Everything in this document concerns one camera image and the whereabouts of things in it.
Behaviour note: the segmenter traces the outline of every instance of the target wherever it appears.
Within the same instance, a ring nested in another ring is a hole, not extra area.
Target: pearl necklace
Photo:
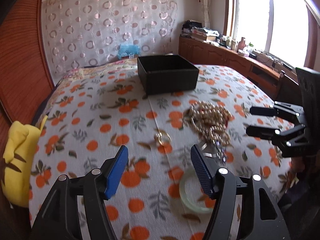
[[[209,142],[223,147],[230,144],[227,133],[231,113],[222,106],[214,106],[208,101],[195,103],[190,107],[191,124]]]

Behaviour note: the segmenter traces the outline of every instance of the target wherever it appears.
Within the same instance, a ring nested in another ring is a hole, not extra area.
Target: blue gripper pad
[[[107,187],[104,192],[107,199],[110,199],[116,193],[124,168],[128,163],[128,148],[126,146],[121,146],[119,151],[120,152],[118,152],[115,157],[116,160],[111,168],[109,176],[107,177]]]
[[[210,172],[204,163],[204,160],[202,159],[202,153],[198,151],[195,145],[191,147],[190,151],[191,155],[191,161],[193,164],[193,167],[196,170],[196,174],[198,176],[198,179],[200,181],[201,187],[205,194],[207,194],[209,197],[212,196],[212,177],[210,175]]]

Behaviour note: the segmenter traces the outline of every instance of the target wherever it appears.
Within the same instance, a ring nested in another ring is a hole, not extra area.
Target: window
[[[246,38],[293,67],[304,66],[309,35],[304,0],[235,0],[237,41]]]

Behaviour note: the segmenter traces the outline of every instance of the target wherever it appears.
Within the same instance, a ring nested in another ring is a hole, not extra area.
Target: stack of books
[[[208,28],[196,28],[191,29],[191,38],[197,41],[213,42],[219,37],[217,31],[210,30]]]

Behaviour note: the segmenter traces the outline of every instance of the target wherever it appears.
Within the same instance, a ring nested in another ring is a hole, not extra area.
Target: window frame
[[[237,25],[238,25],[238,13],[239,13],[239,0],[226,0],[226,9],[225,9],[225,22],[223,34],[226,36],[236,37]],[[308,10],[308,20],[309,20],[309,35],[308,35],[308,47],[307,54],[305,58],[304,67],[313,69],[315,60],[316,60],[316,51],[318,44],[318,24],[313,13],[310,11],[308,4],[306,3]],[[272,32],[273,32],[273,23],[274,23],[274,1],[270,0],[270,12],[269,12],[269,23],[268,23],[268,36],[265,51],[269,52]]]

